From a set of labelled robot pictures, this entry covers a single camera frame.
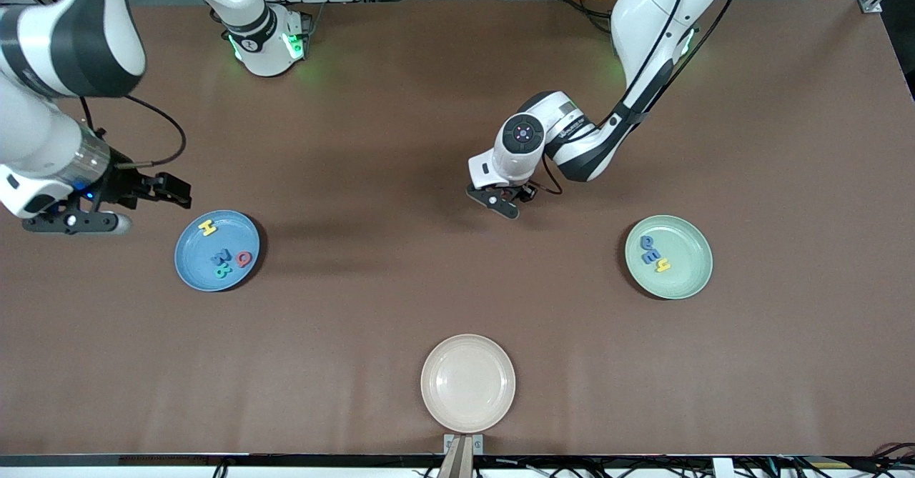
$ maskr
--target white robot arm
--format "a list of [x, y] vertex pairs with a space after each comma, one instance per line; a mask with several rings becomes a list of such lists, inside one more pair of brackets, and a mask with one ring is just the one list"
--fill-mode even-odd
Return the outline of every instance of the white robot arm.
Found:
[[264, 0], [204, 0], [229, 32], [238, 58], [258, 76], [275, 76], [307, 53], [311, 16]]
[[[100, 134], [63, 114], [63, 96], [121, 97], [146, 71], [127, 0], [0, 9], [0, 201], [32, 231], [121, 233], [137, 199], [189, 208], [190, 185], [141, 175]], [[81, 198], [91, 211], [79, 210]]]
[[561, 91], [536, 94], [505, 121], [492, 149], [468, 160], [467, 194], [516, 218], [514, 201], [530, 201], [537, 191], [528, 180], [543, 153], [570, 181], [597, 178], [666, 89], [696, 19], [712, 1], [618, 0], [610, 31], [627, 87], [607, 119], [594, 124]]

